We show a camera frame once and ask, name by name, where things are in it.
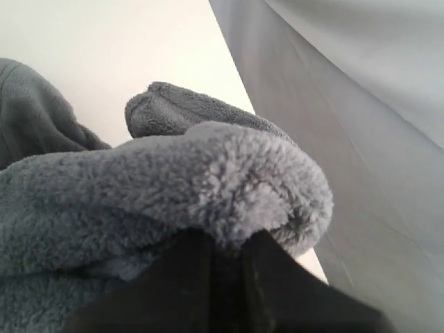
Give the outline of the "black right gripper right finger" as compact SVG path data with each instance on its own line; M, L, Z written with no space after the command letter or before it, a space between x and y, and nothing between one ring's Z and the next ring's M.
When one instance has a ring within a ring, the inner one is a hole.
M249 332L394 332L386 315L329 286L265 231L242 247Z

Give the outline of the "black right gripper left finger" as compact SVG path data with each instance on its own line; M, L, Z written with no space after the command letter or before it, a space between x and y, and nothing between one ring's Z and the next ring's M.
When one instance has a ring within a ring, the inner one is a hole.
M78 310L66 332L209 332L213 240L183 232L138 278Z

